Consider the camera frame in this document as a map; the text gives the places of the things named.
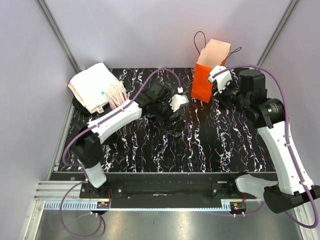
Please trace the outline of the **orange paper bag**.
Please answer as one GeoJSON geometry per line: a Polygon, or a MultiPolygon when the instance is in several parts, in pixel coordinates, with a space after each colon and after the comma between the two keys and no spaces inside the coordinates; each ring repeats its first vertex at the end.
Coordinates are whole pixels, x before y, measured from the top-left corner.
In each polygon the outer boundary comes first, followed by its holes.
{"type": "Polygon", "coordinates": [[[205,42],[204,48],[198,50],[199,56],[195,64],[191,97],[209,103],[213,95],[213,83],[208,80],[210,72],[217,66],[225,66],[227,59],[241,49],[242,47],[239,46],[231,50],[230,43],[215,39],[205,42]]]}

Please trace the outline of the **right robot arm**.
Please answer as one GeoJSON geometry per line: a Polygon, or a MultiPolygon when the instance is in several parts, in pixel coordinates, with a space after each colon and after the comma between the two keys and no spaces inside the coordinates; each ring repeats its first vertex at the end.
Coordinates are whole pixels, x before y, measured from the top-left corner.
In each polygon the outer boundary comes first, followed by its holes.
{"type": "Polygon", "coordinates": [[[292,140],[289,119],[283,100],[269,98],[266,77],[249,67],[234,81],[231,70],[217,65],[208,77],[213,97],[225,108],[242,110],[263,139],[276,170],[277,181],[241,173],[227,185],[228,195],[239,198],[244,193],[263,199],[276,214],[286,212],[320,197],[300,160],[292,140]]]}

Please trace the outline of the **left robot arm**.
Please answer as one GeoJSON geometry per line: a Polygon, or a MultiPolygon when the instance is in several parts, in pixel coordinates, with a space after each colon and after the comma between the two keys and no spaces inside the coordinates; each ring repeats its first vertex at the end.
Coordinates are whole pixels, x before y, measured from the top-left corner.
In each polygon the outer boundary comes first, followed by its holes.
{"type": "Polygon", "coordinates": [[[80,129],[79,135],[71,142],[70,150],[91,184],[90,192],[97,198],[108,193],[107,177],[102,170],[102,144],[116,131],[144,116],[155,117],[165,130],[179,135],[185,124],[178,110],[189,100],[178,88],[177,94],[160,82],[142,90],[126,100],[116,109],[93,120],[80,129]]]}

